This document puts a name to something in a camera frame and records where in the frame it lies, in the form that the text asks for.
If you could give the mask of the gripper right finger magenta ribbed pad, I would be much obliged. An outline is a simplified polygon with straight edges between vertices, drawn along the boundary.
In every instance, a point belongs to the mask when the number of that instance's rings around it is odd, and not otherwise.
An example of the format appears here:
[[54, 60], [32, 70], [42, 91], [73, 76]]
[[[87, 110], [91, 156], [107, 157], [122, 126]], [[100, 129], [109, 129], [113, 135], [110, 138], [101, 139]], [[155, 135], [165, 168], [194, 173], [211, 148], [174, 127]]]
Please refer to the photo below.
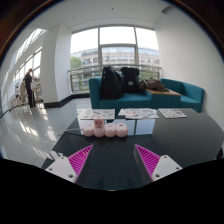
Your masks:
[[168, 155], [159, 156], [138, 144], [134, 145], [134, 157], [145, 185], [182, 169]]

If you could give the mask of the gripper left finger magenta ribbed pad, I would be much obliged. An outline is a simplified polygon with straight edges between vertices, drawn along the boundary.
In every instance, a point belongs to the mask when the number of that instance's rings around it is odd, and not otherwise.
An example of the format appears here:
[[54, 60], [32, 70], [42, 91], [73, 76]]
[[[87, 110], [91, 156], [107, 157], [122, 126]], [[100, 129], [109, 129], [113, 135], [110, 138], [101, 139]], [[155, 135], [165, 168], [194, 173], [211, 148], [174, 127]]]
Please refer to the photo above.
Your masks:
[[75, 183], [81, 174], [93, 146], [89, 145], [69, 157], [61, 156], [46, 168], [46, 171]]

